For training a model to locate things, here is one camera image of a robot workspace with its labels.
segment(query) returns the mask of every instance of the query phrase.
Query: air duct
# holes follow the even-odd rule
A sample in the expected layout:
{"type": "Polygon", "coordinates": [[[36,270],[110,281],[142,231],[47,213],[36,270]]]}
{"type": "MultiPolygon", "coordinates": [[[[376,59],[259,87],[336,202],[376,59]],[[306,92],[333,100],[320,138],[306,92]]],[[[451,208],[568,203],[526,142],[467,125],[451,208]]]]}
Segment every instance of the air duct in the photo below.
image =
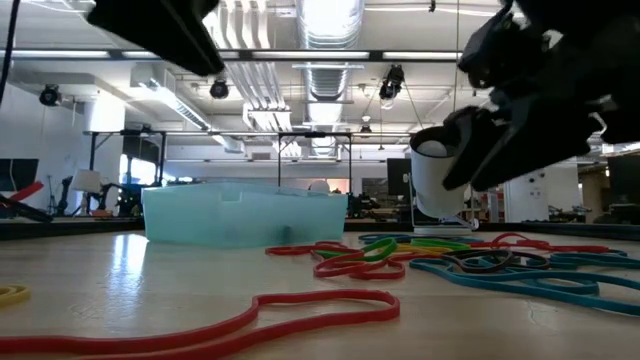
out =
{"type": "MultiPolygon", "coordinates": [[[[301,46],[317,50],[346,50],[356,47],[362,27],[364,3],[364,0],[296,0],[301,46]]],[[[345,100],[350,70],[348,67],[323,69],[320,66],[304,71],[307,97],[311,102],[320,102],[308,104],[308,117],[314,123],[323,124],[322,128],[330,127],[333,130],[342,115],[341,101],[345,100]]],[[[335,149],[327,146],[329,142],[332,141],[314,139],[311,142],[312,155],[334,155],[335,149]]]]}
{"type": "MultiPolygon", "coordinates": [[[[137,64],[131,70],[131,87],[147,89],[149,99],[162,102],[199,130],[219,131],[209,124],[206,116],[196,106],[176,94],[175,77],[168,71],[158,71],[149,64],[137,64]]],[[[245,151],[245,145],[240,140],[219,135],[212,138],[222,144],[228,153],[241,154],[245,151]]]]}

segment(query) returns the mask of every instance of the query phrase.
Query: monitor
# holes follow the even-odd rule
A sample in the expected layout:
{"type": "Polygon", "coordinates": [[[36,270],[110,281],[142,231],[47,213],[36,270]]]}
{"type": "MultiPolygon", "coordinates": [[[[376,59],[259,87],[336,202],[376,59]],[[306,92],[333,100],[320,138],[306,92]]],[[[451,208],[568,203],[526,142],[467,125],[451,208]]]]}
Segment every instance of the monitor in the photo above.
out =
{"type": "Polygon", "coordinates": [[[0,159],[0,191],[20,191],[33,184],[38,162],[38,159],[0,159]]]}

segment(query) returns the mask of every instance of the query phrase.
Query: white cup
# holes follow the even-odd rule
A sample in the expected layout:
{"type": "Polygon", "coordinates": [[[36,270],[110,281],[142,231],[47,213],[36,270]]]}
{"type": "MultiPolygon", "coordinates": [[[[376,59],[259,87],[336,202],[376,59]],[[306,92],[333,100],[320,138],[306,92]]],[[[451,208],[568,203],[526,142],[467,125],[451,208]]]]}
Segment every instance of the white cup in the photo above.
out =
{"type": "Polygon", "coordinates": [[[448,218],[464,208],[466,187],[449,191],[442,186],[455,160],[456,145],[455,139],[446,136],[442,127],[422,130],[411,140],[411,180],[418,209],[427,216],[448,218]]]}

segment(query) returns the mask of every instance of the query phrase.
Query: yellow rubber band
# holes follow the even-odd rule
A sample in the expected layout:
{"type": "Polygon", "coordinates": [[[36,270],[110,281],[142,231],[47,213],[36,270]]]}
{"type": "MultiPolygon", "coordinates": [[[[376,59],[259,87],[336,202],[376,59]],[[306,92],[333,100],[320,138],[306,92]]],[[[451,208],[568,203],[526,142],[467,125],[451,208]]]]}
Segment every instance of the yellow rubber band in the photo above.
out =
{"type": "Polygon", "coordinates": [[[22,285],[0,287],[0,308],[15,305],[31,298],[31,290],[22,285]]]}
{"type": "Polygon", "coordinates": [[[406,245],[406,244],[398,244],[398,248],[396,249],[396,252],[415,253],[415,254],[422,254],[422,255],[440,255],[450,251],[451,249],[448,249],[448,248],[422,247],[422,246],[412,246],[412,245],[406,245]]]}

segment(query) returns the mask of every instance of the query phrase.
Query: desk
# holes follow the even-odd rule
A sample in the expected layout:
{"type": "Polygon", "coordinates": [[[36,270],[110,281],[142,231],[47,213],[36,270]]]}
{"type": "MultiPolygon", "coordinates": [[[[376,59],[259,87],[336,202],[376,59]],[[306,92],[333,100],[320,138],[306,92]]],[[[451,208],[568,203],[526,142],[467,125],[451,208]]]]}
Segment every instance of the desk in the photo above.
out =
{"type": "MultiPolygon", "coordinates": [[[[358,246],[358,234],[344,242],[358,246]]],[[[495,234],[478,234],[492,239],[495,234]]],[[[606,244],[640,257],[640,244],[530,234],[554,244],[606,244]]],[[[308,256],[263,249],[147,244],[140,233],[0,243],[0,284],[23,283],[32,299],[0,310],[0,335],[144,336],[192,329],[245,310],[253,295],[336,288],[385,290],[401,318],[294,335],[231,359],[633,359],[640,319],[451,284],[408,269],[405,279],[314,279],[308,256]]],[[[607,271],[640,280],[640,271],[607,271]]],[[[605,287],[605,295],[637,293],[605,287]]],[[[258,326],[310,313],[365,309],[355,302],[272,307],[258,326]]],[[[3,357],[3,360],[64,357],[3,357]]]]}

